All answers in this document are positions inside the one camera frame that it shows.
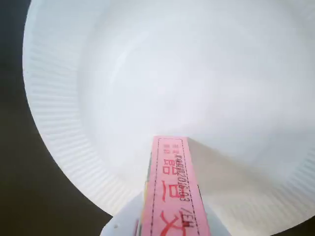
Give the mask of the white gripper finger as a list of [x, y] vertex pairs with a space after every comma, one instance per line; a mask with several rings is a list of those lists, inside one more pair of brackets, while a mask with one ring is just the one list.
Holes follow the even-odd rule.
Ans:
[[207, 220], [209, 223], [210, 231], [212, 236], [223, 236], [224, 235], [224, 225], [221, 223], [217, 215], [210, 208], [207, 203], [207, 199], [202, 195], [203, 205], [207, 214]]
[[100, 236], [138, 236], [144, 194], [126, 204], [102, 229]]

